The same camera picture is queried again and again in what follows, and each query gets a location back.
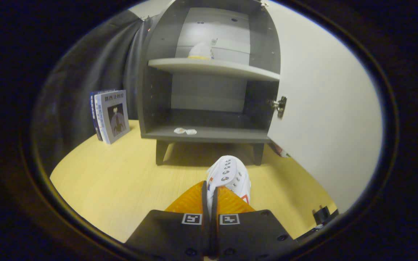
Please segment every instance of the wooden table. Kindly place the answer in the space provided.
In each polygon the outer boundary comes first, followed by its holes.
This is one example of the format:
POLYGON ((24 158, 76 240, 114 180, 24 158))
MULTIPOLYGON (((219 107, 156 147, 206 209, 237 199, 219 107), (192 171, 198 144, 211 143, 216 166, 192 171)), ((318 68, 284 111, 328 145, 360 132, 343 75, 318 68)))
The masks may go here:
POLYGON ((164 164, 156 166, 156 140, 141 139, 137 120, 114 144, 90 137, 56 166, 51 181, 65 201, 109 236, 125 242, 150 210, 164 210, 223 155, 238 157, 252 182, 251 206, 269 209, 292 238, 315 226, 312 210, 335 203, 292 158, 265 146, 255 166, 249 144, 171 144, 164 164))

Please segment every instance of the white sneaker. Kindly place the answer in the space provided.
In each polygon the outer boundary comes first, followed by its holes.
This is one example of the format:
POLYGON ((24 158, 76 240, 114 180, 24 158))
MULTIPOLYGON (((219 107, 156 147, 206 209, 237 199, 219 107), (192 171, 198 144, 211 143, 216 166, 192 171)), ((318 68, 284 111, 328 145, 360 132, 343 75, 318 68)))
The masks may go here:
POLYGON ((208 170, 208 210, 212 211, 212 198, 217 187, 225 186, 247 204, 251 200, 251 181, 243 162, 234 156, 220 157, 208 170))

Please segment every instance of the cabinet leg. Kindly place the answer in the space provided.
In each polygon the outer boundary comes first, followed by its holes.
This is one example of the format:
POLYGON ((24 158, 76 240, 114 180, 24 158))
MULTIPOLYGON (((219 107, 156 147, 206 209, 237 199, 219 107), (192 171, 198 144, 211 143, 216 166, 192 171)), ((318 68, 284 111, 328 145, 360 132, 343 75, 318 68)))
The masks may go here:
POLYGON ((164 163, 164 157, 168 146, 168 142, 156 140, 156 165, 159 166, 164 163))
POLYGON ((264 154, 264 143, 252 144, 254 149, 254 164, 260 166, 264 154))

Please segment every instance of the book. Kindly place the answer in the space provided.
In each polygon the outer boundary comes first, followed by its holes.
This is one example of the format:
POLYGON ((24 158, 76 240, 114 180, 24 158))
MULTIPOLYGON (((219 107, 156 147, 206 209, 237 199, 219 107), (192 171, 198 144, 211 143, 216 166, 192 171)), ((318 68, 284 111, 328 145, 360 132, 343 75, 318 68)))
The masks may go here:
POLYGON ((103 141, 112 144, 130 131, 125 90, 94 96, 96 118, 103 141))
POLYGON ((94 91, 90 93, 90 105, 91 105, 91 115, 93 116, 93 126, 96 132, 96 136, 98 137, 98 140, 103 141, 103 138, 101 137, 101 132, 99 130, 98 126, 98 120, 96 119, 96 107, 94 102, 94 96, 96 94, 104 94, 106 92, 115 91, 115 89, 111 90, 103 90, 103 91, 94 91))

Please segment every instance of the black curtain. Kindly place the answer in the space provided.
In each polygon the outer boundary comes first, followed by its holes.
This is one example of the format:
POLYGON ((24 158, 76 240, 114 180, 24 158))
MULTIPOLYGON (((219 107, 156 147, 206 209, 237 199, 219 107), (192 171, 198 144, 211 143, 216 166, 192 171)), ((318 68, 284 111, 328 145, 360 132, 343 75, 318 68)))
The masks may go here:
POLYGON ((125 10, 91 30, 59 60, 34 107, 31 140, 46 173, 95 135, 90 92, 125 89, 130 119, 137 119, 136 76, 151 27, 125 10))

